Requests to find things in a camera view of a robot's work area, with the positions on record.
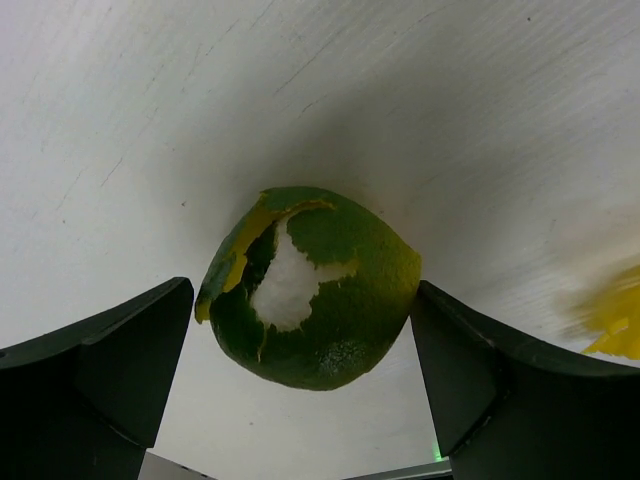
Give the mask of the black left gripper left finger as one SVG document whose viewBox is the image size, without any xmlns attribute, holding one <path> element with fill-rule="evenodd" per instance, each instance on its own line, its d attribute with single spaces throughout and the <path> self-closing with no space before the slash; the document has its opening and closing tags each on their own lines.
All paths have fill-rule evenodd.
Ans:
<svg viewBox="0 0 640 480">
<path fill-rule="evenodd" d="M 1 351 L 4 479 L 135 479 L 153 447 L 194 289 L 174 277 Z"/>
</svg>

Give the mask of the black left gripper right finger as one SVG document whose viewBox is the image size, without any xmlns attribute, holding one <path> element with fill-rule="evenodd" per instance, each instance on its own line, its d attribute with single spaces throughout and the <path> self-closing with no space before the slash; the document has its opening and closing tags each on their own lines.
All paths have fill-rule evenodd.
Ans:
<svg viewBox="0 0 640 480">
<path fill-rule="evenodd" d="M 428 282 L 411 324 L 457 479 L 635 479 L 639 371 L 485 316 Z"/>
</svg>

